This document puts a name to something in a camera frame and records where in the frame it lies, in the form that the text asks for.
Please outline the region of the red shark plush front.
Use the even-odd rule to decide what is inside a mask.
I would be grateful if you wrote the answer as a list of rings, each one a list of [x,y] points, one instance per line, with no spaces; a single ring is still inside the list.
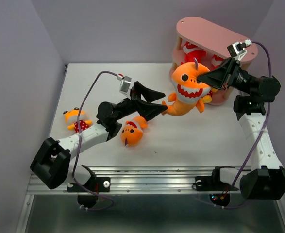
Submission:
[[[219,67],[219,65],[224,61],[224,58],[221,58],[217,55],[213,55],[212,59],[211,59],[211,65],[213,69],[216,69],[217,67]]]

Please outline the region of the red shark plush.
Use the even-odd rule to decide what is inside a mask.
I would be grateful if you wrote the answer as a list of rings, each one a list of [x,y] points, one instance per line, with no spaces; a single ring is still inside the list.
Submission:
[[[184,60],[186,62],[194,62],[197,60],[197,62],[200,63],[201,59],[206,56],[205,50],[188,41],[183,45],[183,51],[185,53]]]
[[[217,67],[219,67],[219,65],[224,61],[224,58],[221,58],[217,55],[213,55],[212,59],[211,59],[211,65],[213,69],[216,69]]]

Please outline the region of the orange shark plush back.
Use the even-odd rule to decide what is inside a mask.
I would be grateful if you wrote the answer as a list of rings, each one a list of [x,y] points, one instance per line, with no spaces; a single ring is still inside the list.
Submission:
[[[212,87],[197,81],[197,77],[209,71],[209,68],[197,60],[179,65],[171,76],[175,91],[168,96],[168,102],[172,104],[162,101],[162,105],[168,107],[162,115],[183,116],[195,107],[200,113],[204,112],[205,103],[201,99]]]

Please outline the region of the orange shark plush facing camera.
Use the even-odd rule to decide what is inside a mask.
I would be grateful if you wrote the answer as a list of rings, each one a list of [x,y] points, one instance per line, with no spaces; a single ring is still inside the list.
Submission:
[[[144,135],[144,129],[148,127],[147,121],[142,116],[136,116],[127,120],[121,131],[121,141],[124,146],[136,146]]]

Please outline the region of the yellow plush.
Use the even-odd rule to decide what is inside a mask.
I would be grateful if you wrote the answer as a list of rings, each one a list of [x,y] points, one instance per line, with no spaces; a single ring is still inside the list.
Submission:
[[[75,131],[75,133],[84,131],[92,125],[92,121],[88,118],[86,112],[84,110],[80,111],[78,107],[69,111],[63,111],[63,116],[67,124],[67,129]]]
[[[203,103],[210,103],[212,101],[213,94],[216,93],[218,90],[212,88],[205,96],[202,97]]]

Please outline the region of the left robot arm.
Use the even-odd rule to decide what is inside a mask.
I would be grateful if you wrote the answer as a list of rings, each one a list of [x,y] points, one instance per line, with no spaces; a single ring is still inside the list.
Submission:
[[[129,96],[120,103],[102,102],[98,106],[97,122],[90,128],[67,138],[43,141],[34,160],[31,171],[49,188],[55,189],[61,184],[77,183],[83,191],[94,188],[94,172],[86,166],[75,167],[71,161],[97,144],[107,142],[117,136],[122,128],[120,119],[138,112],[146,121],[154,119],[167,109],[156,101],[165,94],[134,82]]]

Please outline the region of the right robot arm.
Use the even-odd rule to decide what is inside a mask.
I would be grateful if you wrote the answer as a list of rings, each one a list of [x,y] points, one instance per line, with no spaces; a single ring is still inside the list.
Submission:
[[[234,58],[225,59],[197,80],[218,90],[232,87],[245,93],[236,96],[233,111],[250,146],[249,154],[240,168],[216,167],[211,186],[236,188],[245,199],[279,200],[285,193],[285,168],[273,148],[267,122],[268,107],[280,91],[280,82],[274,76],[249,74]]]

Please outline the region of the pink three-tier shelf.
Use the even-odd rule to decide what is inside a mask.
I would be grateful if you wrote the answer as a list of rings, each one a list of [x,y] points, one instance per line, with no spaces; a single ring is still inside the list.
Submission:
[[[247,54],[240,61],[243,70],[258,54],[258,48],[251,39],[234,31],[219,26],[201,17],[185,17],[176,24],[177,40],[172,52],[172,67],[169,74],[181,64],[185,63],[183,45],[188,41],[206,51],[206,56],[201,59],[201,64],[213,71],[211,65],[212,56],[215,54],[221,58],[230,58],[227,47],[235,42],[245,42]]]

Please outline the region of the aluminium rail frame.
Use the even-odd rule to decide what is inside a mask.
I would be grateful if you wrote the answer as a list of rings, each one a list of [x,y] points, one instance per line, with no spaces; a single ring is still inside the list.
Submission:
[[[197,176],[210,176],[215,166],[90,166],[97,177],[110,177],[109,196],[196,194]]]

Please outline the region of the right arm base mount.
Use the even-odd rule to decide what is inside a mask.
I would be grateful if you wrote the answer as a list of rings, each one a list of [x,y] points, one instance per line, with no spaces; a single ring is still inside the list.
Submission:
[[[238,190],[212,176],[196,176],[192,188],[199,192],[211,192],[209,194],[211,203],[223,208],[227,207],[231,201],[230,191]]]

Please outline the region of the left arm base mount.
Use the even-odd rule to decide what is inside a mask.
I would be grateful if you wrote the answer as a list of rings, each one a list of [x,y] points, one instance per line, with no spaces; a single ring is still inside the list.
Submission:
[[[110,177],[90,178],[84,185],[76,183],[67,185],[68,193],[77,194],[77,203],[80,209],[86,211],[98,211],[110,207],[113,202],[105,193],[110,192]]]

